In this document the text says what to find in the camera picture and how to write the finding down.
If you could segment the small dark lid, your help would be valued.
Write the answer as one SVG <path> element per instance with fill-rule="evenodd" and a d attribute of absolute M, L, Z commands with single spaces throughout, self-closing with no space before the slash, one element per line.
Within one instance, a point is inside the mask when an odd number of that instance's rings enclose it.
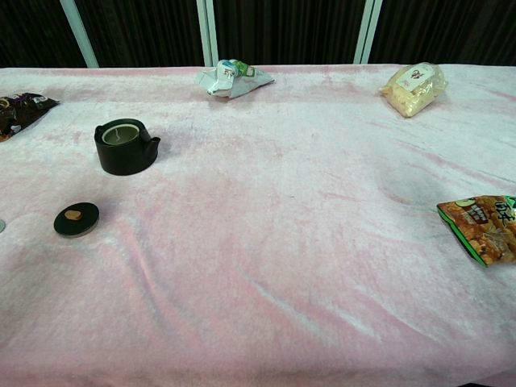
<path fill-rule="evenodd" d="M 57 234 L 77 238 L 91 232 L 98 224 L 100 211 L 91 202 L 78 202 L 64 208 L 53 223 Z"/>

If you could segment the black teapot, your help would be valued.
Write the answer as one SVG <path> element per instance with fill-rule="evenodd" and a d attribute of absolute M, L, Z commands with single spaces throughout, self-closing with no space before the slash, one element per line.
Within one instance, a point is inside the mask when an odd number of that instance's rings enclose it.
<path fill-rule="evenodd" d="M 116 119 L 97 126 L 94 141 L 103 170 L 128 176 L 147 169 L 158 157 L 159 137 L 151 137 L 142 122 Z"/>

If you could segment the pink plush table cloth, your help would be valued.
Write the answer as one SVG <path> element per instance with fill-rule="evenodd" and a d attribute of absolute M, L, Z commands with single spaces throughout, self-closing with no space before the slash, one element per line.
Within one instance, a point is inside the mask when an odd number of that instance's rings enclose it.
<path fill-rule="evenodd" d="M 441 202 L 516 195 L 516 67 L 443 67 L 404 119 L 396 66 L 0 69 L 59 101 L 0 144 L 0 387 L 516 387 L 516 265 L 481 267 Z M 158 157 L 103 170 L 97 126 Z M 55 217 L 91 202 L 86 235 Z"/>

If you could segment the crumpled white green snack bag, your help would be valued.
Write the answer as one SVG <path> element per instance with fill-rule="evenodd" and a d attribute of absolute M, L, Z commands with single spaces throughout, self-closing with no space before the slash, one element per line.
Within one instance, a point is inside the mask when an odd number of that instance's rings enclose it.
<path fill-rule="evenodd" d="M 210 96 L 238 98 L 275 80 L 268 73 L 241 60 L 221 60 L 209 70 L 201 71 L 196 83 Z"/>

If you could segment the black pleated curtain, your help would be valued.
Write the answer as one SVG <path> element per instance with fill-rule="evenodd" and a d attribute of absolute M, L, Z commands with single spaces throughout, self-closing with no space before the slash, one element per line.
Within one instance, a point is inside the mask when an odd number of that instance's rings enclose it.
<path fill-rule="evenodd" d="M 204 64 L 196 0 L 75 0 L 102 67 Z M 365 0 L 214 0 L 219 59 L 353 63 Z M 516 66 L 516 0 L 383 0 L 369 63 Z M 83 68 L 60 0 L 0 0 L 0 68 Z"/>

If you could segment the clear bag of yellow snacks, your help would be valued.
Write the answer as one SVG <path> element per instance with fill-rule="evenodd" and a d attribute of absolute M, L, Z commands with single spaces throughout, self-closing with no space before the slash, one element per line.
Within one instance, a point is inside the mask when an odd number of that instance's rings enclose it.
<path fill-rule="evenodd" d="M 421 62 L 399 69 L 380 94 L 402 117 L 414 117 L 447 88 L 443 70 L 436 64 Z"/>

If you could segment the orange green snack bag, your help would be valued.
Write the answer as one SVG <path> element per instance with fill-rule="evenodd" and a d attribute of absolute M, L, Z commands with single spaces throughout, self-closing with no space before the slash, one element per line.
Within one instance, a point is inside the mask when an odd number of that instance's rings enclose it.
<path fill-rule="evenodd" d="M 516 196 L 482 195 L 442 202 L 437 211 L 479 264 L 516 264 Z"/>

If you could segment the dark brown snack bag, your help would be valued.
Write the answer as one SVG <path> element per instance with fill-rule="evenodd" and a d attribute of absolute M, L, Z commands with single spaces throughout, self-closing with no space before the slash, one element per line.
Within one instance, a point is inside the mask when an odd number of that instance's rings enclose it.
<path fill-rule="evenodd" d="M 41 94 L 0 97 L 0 143 L 35 123 L 60 103 Z"/>

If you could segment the white frame post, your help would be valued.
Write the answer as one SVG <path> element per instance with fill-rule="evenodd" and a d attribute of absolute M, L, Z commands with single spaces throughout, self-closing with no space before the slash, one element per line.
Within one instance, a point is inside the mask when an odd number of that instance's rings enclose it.
<path fill-rule="evenodd" d="M 77 42 L 77 46 L 79 47 L 86 67 L 88 69 L 98 69 L 98 60 L 90 43 L 75 0 L 60 0 L 60 6 Z"/>
<path fill-rule="evenodd" d="M 219 61 L 214 0 L 196 0 L 204 65 L 214 67 Z"/>
<path fill-rule="evenodd" d="M 365 65 L 369 62 L 372 44 L 380 18 L 383 0 L 365 0 L 360 29 L 356 41 L 353 58 L 354 65 Z"/>

